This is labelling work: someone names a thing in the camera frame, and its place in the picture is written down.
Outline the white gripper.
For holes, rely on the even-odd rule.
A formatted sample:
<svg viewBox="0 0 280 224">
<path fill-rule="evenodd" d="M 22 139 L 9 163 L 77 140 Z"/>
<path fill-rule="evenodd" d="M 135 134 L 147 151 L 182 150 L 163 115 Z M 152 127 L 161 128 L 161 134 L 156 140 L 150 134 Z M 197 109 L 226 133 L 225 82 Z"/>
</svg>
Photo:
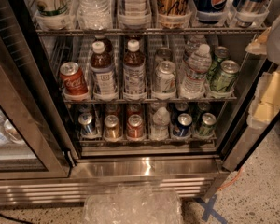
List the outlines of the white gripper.
<svg viewBox="0 0 280 224">
<path fill-rule="evenodd" d="M 268 60 L 280 65 L 280 15 L 245 51 L 254 55 L 266 55 Z M 280 111 L 280 66 L 272 73 L 264 72 L 259 79 L 254 99 L 248 110 L 247 124 L 253 129 L 263 128 Z"/>
</svg>

